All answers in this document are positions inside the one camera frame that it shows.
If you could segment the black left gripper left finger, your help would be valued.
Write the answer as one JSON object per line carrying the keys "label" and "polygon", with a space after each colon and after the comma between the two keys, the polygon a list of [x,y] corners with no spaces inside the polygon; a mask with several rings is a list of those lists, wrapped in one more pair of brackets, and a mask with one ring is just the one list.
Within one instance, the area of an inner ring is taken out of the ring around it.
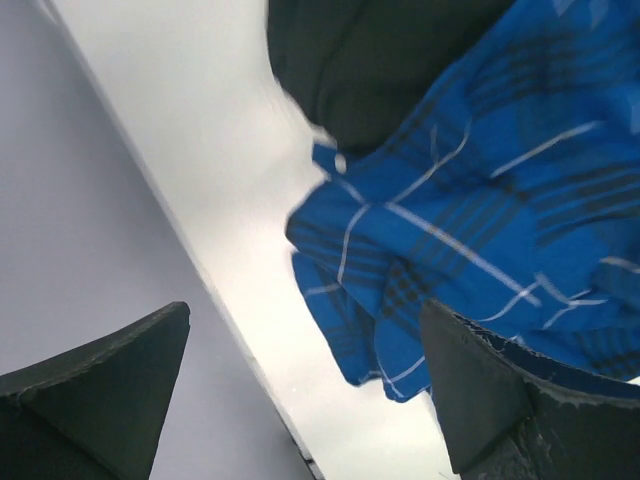
{"label": "black left gripper left finger", "polygon": [[1,377],[4,479],[147,479],[180,371],[190,309],[173,302]]}

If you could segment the blue plaid shirt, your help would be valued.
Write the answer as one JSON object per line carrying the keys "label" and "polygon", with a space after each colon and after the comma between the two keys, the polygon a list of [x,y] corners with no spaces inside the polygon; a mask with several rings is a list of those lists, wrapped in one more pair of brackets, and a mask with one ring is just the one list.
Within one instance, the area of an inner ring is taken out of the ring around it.
{"label": "blue plaid shirt", "polygon": [[376,150],[316,144],[296,282],[344,379],[431,387],[423,305],[639,375],[639,5],[509,1]]}

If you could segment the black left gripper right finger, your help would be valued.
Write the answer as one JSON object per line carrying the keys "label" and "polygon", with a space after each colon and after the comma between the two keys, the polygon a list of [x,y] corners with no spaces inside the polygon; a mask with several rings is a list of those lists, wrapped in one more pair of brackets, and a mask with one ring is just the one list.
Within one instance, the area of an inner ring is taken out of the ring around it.
{"label": "black left gripper right finger", "polygon": [[638,479],[638,386],[539,355],[435,301],[420,328],[461,478]]}

